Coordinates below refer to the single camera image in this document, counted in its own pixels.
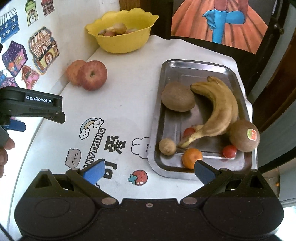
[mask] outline chinese character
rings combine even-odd
[[[109,150],[109,152],[117,151],[118,154],[121,154],[122,153],[121,149],[125,147],[125,144],[126,144],[126,141],[120,141],[118,139],[118,136],[110,136],[110,137],[107,137],[105,150]]]

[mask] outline house drawing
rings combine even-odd
[[[11,73],[13,77],[16,77],[28,60],[25,47],[11,41],[7,51],[2,55],[2,60],[9,73]]]
[[[47,16],[54,11],[53,0],[42,0],[41,5],[43,8],[44,16]]]
[[[28,26],[30,26],[32,23],[38,20],[35,0],[27,0],[25,4],[25,10],[27,12]]]
[[[0,71],[0,88],[6,87],[6,86],[19,87],[14,77],[6,77],[5,74],[3,73],[3,70],[1,70]]]
[[[41,28],[29,39],[29,49],[37,69],[44,74],[52,62],[59,56],[57,43],[46,27]]]
[[[31,68],[31,66],[24,65],[22,68],[22,80],[26,84],[26,88],[31,90],[39,79],[40,75]]]
[[[0,17],[0,39],[2,43],[19,30],[17,11],[15,8]]]

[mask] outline orange dress painting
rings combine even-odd
[[[248,0],[184,0],[172,19],[171,35],[220,43],[256,53],[266,23]]]

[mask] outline cartoon bear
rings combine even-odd
[[[81,152],[78,149],[70,149],[65,164],[69,168],[77,167],[81,159]]]

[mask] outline human hand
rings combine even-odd
[[[15,147],[15,143],[11,138],[8,138],[4,147],[0,148],[0,178],[3,177],[4,165],[7,163],[7,151]]]
[[[203,15],[203,17],[207,19],[207,24],[209,25],[210,30],[213,30],[214,28],[216,28],[214,16],[215,16],[214,10],[206,11]]]

